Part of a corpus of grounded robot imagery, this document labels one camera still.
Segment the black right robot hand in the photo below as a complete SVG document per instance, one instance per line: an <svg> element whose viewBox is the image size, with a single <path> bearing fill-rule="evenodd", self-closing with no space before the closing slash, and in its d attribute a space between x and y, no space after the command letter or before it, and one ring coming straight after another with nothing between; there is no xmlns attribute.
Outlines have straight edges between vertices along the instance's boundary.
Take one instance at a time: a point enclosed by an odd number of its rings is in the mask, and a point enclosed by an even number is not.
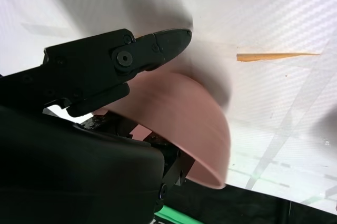
<svg viewBox="0 0 337 224"><path fill-rule="evenodd" d="M43 63L1 77L1 223L150 223L194 159L165 138L132 139L136 124L108 113L128 81L168 63L189 45L189 29L135 38L127 29L54 45Z"/></svg>

